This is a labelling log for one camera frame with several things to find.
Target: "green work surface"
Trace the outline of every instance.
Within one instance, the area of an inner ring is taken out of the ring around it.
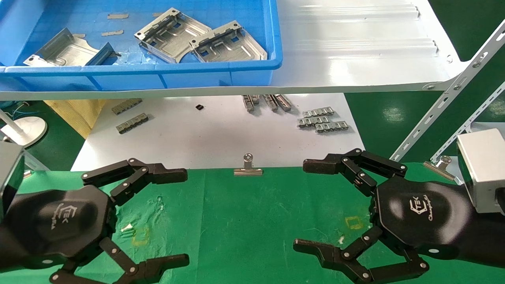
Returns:
[[[421,164],[407,166],[410,180],[444,181]],[[189,266],[165,272],[161,283],[351,283],[340,272],[322,269],[316,257],[292,248],[295,238],[345,247],[370,226],[370,199],[341,175],[268,168],[262,177],[234,177],[231,169],[189,170],[188,176],[185,183],[149,185],[118,209],[113,241],[135,262],[170,254],[190,256]],[[81,186],[78,172],[36,172],[24,180],[20,193]],[[121,232],[128,224],[133,228]],[[505,269],[423,258],[430,270],[405,282],[505,279]],[[359,260],[368,268],[403,262],[381,243]],[[0,274],[0,283],[47,284],[56,270],[11,271]],[[76,274],[112,283],[122,272],[102,253]]]

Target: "robot hand logo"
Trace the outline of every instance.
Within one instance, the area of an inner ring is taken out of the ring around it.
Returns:
[[[411,210],[421,215],[424,212],[428,211],[428,207],[426,206],[426,202],[424,200],[419,200],[419,197],[412,197],[409,200],[411,204]]]

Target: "robotic hand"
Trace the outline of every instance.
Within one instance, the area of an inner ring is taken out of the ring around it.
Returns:
[[[189,264],[187,254],[135,264],[111,240],[116,206],[124,205],[151,182],[186,181],[185,169],[167,170],[162,164],[129,159],[87,172],[81,178],[84,187],[75,191],[16,195],[16,188],[10,185],[0,191],[4,214],[0,223],[0,272],[64,264],[51,275],[51,283],[103,284],[73,273],[105,251],[124,270],[116,284],[145,284],[159,282],[167,269]],[[122,179],[126,180],[111,191],[111,196],[99,189]]]
[[[388,180],[377,185],[360,167]],[[505,268],[505,216],[477,213],[464,185],[406,180],[405,165],[360,149],[328,154],[324,160],[305,160],[304,171],[341,173],[372,197],[373,226],[347,248],[300,239],[293,243],[294,250],[315,255],[323,268],[341,271],[354,283],[419,277],[429,269],[419,254]],[[357,257],[377,241],[406,262],[370,269],[362,266]]]

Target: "blue crate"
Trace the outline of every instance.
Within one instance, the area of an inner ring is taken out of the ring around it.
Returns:
[[[268,60],[201,63],[187,54],[169,64],[139,47],[133,36],[174,7],[217,28],[237,20],[267,51]],[[107,19],[108,14],[129,14]],[[29,67],[23,61],[63,28],[85,34],[100,49],[121,56],[100,66]],[[103,32],[124,30],[121,35]],[[204,86],[269,85],[282,64],[276,0],[0,0],[0,91],[135,90]]]

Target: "green floor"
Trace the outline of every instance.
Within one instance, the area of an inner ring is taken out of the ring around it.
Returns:
[[[421,164],[407,166],[410,180],[442,181]],[[37,172],[23,181],[20,193],[81,186],[78,172]],[[269,168],[262,177],[234,177],[232,169],[189,170],[187,182],[149,185],[119,208],[113,241],[136,262],[187,253],[190,265],[166,272],[162,284],[349,284],[342,273],[322,269],[316,257],[295,252],[292,242],[347,246],[370,226],[369,204],[341,175],[307,174],[301,168]],[[121,233],[128,224],[133,228]],[[505,278],[501,268],[423,259],[430,270],[408,283],[502,283]],[[381,243],[359,260],[368,268],[404,261]],[[0,283],[48,284],[55,270],[2,273]],[[101,254],[77,275],[112,283],[121,269]]]
[[[469,60],[503,20],[505,1],[430,0],[462,60]],[[430,127],[402,161],[422,162],[431,157],[459,126],[505,79],[502,48]],[[347,93],[367,150],[389,157],[431,107],[441,92]],[[53,170],[69,170],[84,140],[56,113],[39,102],[25,111],[38,110],[49,124],[45,138],[28,150]],[[479,121],[505,122],[505,97],[496,99]],[[454,146],[447,154],[454,154]]]

